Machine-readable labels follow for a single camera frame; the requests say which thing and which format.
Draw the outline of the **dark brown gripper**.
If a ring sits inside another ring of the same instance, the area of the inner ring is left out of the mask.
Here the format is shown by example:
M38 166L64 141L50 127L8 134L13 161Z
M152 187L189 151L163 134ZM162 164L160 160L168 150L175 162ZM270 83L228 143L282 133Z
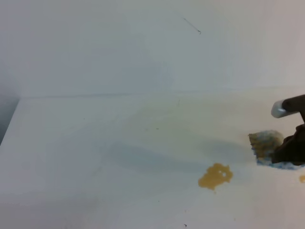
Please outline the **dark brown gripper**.
M296 166L305 164L305 125L297 126L295 133L284 139L272 154L271 161L290 162Z

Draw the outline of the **grey and dark robot arm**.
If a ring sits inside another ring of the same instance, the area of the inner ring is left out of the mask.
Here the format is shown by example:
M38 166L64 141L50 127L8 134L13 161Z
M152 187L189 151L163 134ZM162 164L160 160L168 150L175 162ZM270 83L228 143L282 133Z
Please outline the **grey and dark robot arm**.
M305 118L305 96L300 95L274 103L271 115L275 118L299 113ZM305 164L305 125L296 127L295 133L284 139L283 143L272 153L273 163L290 162L295 166Z

